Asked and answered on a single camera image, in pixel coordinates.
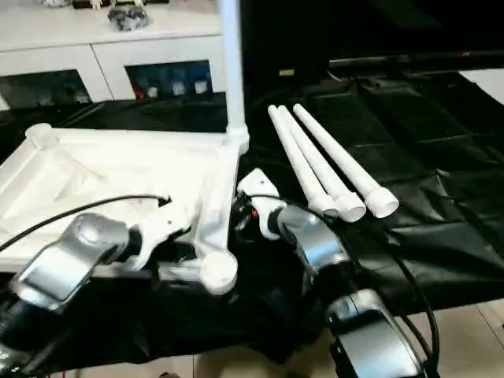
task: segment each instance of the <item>black plastic sheet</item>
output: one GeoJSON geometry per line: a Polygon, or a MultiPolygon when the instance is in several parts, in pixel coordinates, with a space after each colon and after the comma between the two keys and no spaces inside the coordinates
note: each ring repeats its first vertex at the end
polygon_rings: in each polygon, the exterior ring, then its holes
{"type": "MultiPolygon", "coordinates": [[[[394,313],[422,305],[390,253],[406,261],[435,308],[504,296],[504,106],[457,75],[326,83],[249,98],[250,150],[239,178],[259,167],[284,197],[301,203],[266,111],[296,102],[401,201],[384,220],[367,214],[335,225],[394,313]]],[[[8,112],[0,114],[1,157],[38,122],[222,132],[227,120],[222,96],[8,112]]],[[[239,278],[223,298],[147,280],[93,280],[71,308],[68,340],[43,370],[141,363],[238,343],[282,361],[317,337],[322,311],[303,301],[302,268],[291,248],[233,232],[229,248],[239,278]]]]}

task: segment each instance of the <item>white plastic frame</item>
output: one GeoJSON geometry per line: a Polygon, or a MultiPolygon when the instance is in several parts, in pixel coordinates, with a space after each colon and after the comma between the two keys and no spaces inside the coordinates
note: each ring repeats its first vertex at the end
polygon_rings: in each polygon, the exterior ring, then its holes
{"type": "MultiPolygon", "coordinates": [[[[184,148],[189,149],[190,154],[194,150],[217,154],[219,169],[216,172],[216,179],[212,183],[208,198],[202,201],[199,212],[200,217],[195,238],[196,250],[199,255],[209,251],[228,253],[228,226],[235,193],[238,160],[239,155],[247,151],[249,142],[243,104],[239,0],[220,0],[220,14],[223,18],[226,96],[228,100],[228,127],[225,135],[121,130],[55,130],[60,144],[64,148],[70,148],[72,144],[74,146],[92,144],[96,148],[96,153],[94,152],[89,158],[94,159],[97,163],[103,161],[106,154],[110,155],[110,150],[113,148],[131,151],[141,143],[149,144],[149,149],[159,146],[160,148],[178,150],[181,161],[183,160],[184,148]],[[106,151],[105,155],[99,154],[100,150],[106,151]]],[[[0,166],[0,197],[9,188],[9,185],[22,174],[23,168],[34,161],[39,153],[39,148],[34,146],[31,141],[25,140],[0,166]]],[[[13,254],[0,255],[0,271],[16,272],[28,262],[30,254],[33,255],[40,245],[50,241],[44,237],[35,236],[18,243],[17,249],[24,250],[28,254],[24,254],[21,258],[13,258],[13,254]]],[[[106,276],[107,272],[102,270],[99,269],[98,274],[106,276]]]]}

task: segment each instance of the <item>white tile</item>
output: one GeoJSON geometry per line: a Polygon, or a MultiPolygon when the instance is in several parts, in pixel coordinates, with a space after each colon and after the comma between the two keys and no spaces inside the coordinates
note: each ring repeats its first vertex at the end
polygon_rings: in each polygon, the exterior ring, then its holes
{"type": "Polygon", "coordinates": [[[215,350],[195,356],[195,378],[337,378],[329,354],[332,337],[329,332],[312,345],[294,353],[285,365],[245,347],[215,350]]]}
{"type": "Polygon", "coordinates": [[[335,365],[329,353],[333,343],[331,332],[325,330],[315,343],[294,353],[287,361],[285,370],[311,378],[335,378],[335,365]]]}
{"type": "Polygon", "coordinates": [[[175,373],[180,378],[193,378],[193,357],[159,358],[143,365],[143,368],[151,378],[158,378],[163,372],[175,373]]]}
{"type": "MultiPolygon", "coordinates": [[[[61,375],[52,374],[51,377],[59,378],[61,375]]],[[[96,366],[94,368],[82,369],[80,372],[73,370],[66,374],[68,378],[147,378],[141,365],[117,364],[107,366],[96,366]]]]}
{"type": "Polygon", "coordinates": [[[245,347],[213,350],[195,356],[195,378],[284,378],[280,366],[245,347]]]}
{"type": "MultiPolygon", "coordinates": [[[[504,376],[504,350],[476,306],[436,311],[435,315],[439,324],[442,378],[504,376]]],[[[427,317],[417,314],[411,318],[429,341],[427,317]]]]}
{"type": "Polygon", "coordinates": [[[504,300],[480,303],[477,307],[501,344],[504,345],[504,300]]]}
{"type": "Polygon", "coordinates": [[[66,373],[67,378],[158,378],[163,372],[177,374],[180,378],[193,378],[192,356],[160,358],[148,364],[117,364],[96,366],[66,373]]]}

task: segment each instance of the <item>white cabinet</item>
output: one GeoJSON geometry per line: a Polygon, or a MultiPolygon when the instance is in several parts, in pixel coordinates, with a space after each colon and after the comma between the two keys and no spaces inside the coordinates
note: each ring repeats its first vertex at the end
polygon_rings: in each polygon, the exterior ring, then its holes
{"type": "Polygon", "coordinates": [[[0,109],[110,99],[89,45],[0,53],[0,109]]]}
{"type": "Polygon", "coordinates": [[[222,37],[152,39],[93,44],[116,100],[225,91],[222,37]]]}

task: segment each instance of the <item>cable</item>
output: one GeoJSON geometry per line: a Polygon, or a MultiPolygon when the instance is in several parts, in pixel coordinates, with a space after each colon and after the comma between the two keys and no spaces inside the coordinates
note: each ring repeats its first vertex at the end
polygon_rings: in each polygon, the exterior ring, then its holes
{"type": "Polygon", "coordinates": [[[111,203],[111,202],[119,202],[119,201],[124,201],[126,199],[146,199],[146,198],[152,198],[152,199],[157,199],[161,205],[164,205],[165,203],[168,203],[169,200],[167,198],[160,197],[158,195],[121,195],[120,197],[113,197],[113,198],[108,198],[108,199],[103,199],[101,201],[97,202],[92,202],[87,205],[83,205],[80,207],[76,207],[75,209],[71,209],[68,211],[65,211],[64,213],[55,215],[54,217],[51,217],[49,219],[43,220],[42,222],[35,224],[34,226],[31,226],[30,228],[27,228],[26,230],[20,232],[19,234],[15,235],[13,238],[7,240],[5,243],[3,243],[0,246],[0,253],[10,246],[12,246],[14,243],[20,241],[24,237],[30,235],[32,232],[37,231],[39,228],[42,228],[44,226],[47,226],[48,224],[54,223],[55,221],[59,221],[61,218],[68,217],[70,215],[73,215],[75,213],[80,213],[81,211],[91,209],[93,207],[105,205],[106,203],[111,203]]]}
{"type": "Polygon", "coordinates": [[[397,266],[401,269],[402,274],[404,274],[404,277],[408,280],[417,297],[424,303],[424,311],[427,314],[428,324],[432,334],[432,367],[437,369],[439,366],[439,327],[437,320],[435,319],[434,311],[432,311],[432,307],[427,297],[425,296],[425,293],[418,285],[417,279],[408,269],[406,264],[400,258],[395,256],[395,254],[390,255],[394,259],[397,266]]]}
{"type": "Polygon", "coordinates": [[[427,357],[427,361],[425,362],[424,367],[428,374],[428,378],[439,378],[437,367],[433,365],[431,347],[428,345],[424,336],[417,328],[417,326],[406,315],[401,315],[401,319],[402,321],[404,321],[406,326],[410,329],[415,338],[418,340],[422,350],[425,353],[425,356],[427,357]]]}
{"type": "Polygon", "coordinates": [[[334,81],[337,81],[339,83],[343,82],[343,80],[341,80],[338,76],[333,75],[328,69],[326,69],[325,72],[327,72],[331,79],[333,79],[334,81]]]}
{"type": "MultiPolygon", "coordinates": [[[[307,206],[300,205],[294,201],[280,197],[278,195],[246,195],[246,196],[248,198],[260,197],[260,198],[271,198],[271,199],[277,199],[279,201],[284,201],[289,205],[297,206],[299,209],[303,209],[306,212],[313,214],[315,217],[318,217],[326,224],[328,223],[328,219],[332,219],[330,217],[326,217],[323,214],[320,214],[320,213],[310,209],[307,206]]],[[[398,267],[401,269],[406,280],[412,286],[413,290],[415,291],[416,296],[424,304],[424,311],[427,314],[428,323],[429,323],[429,327],[431,329],[431,334],[432,334],[432,351],[431,351],[427,341],[425,340],[425,338],[421,334],[421,332],[411,322],[411,320],[406,316],[404,316],[402,319],[406,323],[408,328],[411,330],[411,332],[414,334],[415,338],[418,340],[422,349],[425,352],[425,355],[427,357],[426,369],[428,370],[429,378],[430,377],[436,378],[437,376],[439,376],[437,373],[437,369],[439,366],[439,327],[437,324],[437,320],[435,319],[434,311],[432,310],[431,304],[429,303],[425,293],[420,288],[420,286],[417,282],[417,279],[411,273],[411,271],[408,269],[406,264],[404,264],[404,262],[400,258],[395,256],[393,253],[390,253],[390,255],[394,259],[394,261],[398,265],[398,267]]]]}

